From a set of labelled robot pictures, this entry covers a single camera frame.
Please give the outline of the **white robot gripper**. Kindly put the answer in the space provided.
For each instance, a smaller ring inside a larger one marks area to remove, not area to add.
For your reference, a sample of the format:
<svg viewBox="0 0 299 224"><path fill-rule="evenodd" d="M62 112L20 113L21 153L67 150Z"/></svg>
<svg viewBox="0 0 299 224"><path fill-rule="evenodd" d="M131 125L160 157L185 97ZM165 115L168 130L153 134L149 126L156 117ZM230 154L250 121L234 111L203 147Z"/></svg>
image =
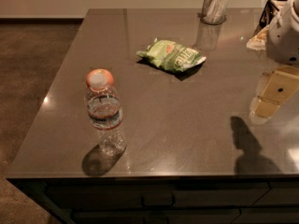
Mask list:
<svg viewBox="0 0 299 224"><path fill-rule="evenodd" d="M266 52L277 63L299 64L299 0L288 0L271 20ZM253 115L271 118L279 110L279 105L291 98L298 89L299 68L284 65L275 69L262 92L263 100L260 97L252 99Z"/></svg>

